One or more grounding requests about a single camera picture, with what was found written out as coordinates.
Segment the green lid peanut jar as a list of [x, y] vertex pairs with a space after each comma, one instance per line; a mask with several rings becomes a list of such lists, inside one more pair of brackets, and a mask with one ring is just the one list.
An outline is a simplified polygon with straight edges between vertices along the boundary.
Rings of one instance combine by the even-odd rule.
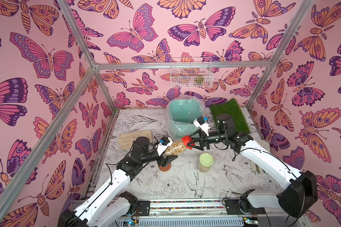
[[214, 163], [214, 159], [209, 153], [202, 153], [199, 157], [198, 170], [207, 173]]

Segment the brown jar lid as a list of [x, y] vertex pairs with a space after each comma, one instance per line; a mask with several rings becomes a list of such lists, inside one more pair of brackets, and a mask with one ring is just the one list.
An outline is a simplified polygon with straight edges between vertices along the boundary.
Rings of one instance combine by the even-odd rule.
[[167, 172], [171, 169], [171, 164], [167, 165], [167, 166], [159, 166], [159, 170], [162, 172]]

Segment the red jar lid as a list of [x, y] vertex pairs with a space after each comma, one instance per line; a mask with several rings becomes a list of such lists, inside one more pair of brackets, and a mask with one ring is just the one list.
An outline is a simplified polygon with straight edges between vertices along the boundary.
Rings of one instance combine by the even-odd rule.
[[193, 139], [189, 135], [186, 135], [186, 136], [182, 137], [181, 140], [182, 140], [182, 142], [183, 142], [183, 144], [185, 145], [186, 148], [188, 148], [190, 150], [193, 149], [191, 146], [188, 145], [190, 142], [193, 141]]

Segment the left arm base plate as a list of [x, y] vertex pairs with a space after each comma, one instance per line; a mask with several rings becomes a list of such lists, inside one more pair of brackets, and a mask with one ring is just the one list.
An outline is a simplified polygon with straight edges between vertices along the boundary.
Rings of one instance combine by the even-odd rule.
[[126, 216], [149, 216], [150, 214], [150, 201], [137, 201], [130, 203], [130, 208]]

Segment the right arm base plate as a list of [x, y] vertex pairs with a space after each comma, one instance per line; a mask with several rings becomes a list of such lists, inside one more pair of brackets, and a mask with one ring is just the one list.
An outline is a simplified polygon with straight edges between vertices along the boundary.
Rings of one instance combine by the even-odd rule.
[[241, 202], [239, 199], [235, 198], [224, 198], [222, 200], [222, 204], [224, 205], [226, 212], [228, 215], [256, 215], [256, 214], [266, 214], [264, 208], [253, 208], [249, 207], [245, 211], [241, 206]]

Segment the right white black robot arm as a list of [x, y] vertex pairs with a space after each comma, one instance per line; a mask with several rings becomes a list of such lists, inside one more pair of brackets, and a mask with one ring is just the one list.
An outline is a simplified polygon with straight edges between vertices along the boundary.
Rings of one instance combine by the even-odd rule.
[[269, 174], [283, 189], [282, 192], [246, 191], [239, 198], [240, 210], [247, 214], [258, 208], [282, 209], [290, 217], [300, 218], [318, 200], [316, 176], [310, 171], [302, 172], [278, 159], [244, 132], [237, 132], [233, 118], [221, 114], [217, 118], [217, 129], [209, 131], [206, 117], [198, 117], [194, 125], [198, 128], [182, 138], [188, 148], [203, 150], [211, 144], [222, 143], [237, 155], [244, 156]]

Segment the red lid peanut jar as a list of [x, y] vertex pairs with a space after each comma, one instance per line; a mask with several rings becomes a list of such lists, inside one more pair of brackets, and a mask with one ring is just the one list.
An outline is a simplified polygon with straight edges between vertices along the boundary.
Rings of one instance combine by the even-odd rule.
[[187, 149], [183, 141], [176, 141], [165, 150], [167, 156], [178, 156]]

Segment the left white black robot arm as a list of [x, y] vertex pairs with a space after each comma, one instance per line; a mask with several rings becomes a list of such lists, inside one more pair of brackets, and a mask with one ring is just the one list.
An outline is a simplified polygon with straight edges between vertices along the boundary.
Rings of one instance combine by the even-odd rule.
[[162, 137], [155, 144], [147, 137], [133, 141], [130, 151], [120, 160], [110, 178], [84, 203], [73, 211], [65, 210], [58, 220], [59, 227], [108, 227], [121, 216], [137, 212], [137, 198], [125, 192], [131, 181], [151, 163], [168, 166], [177, 156], [165, 151], [173, 144], [170, 137]]

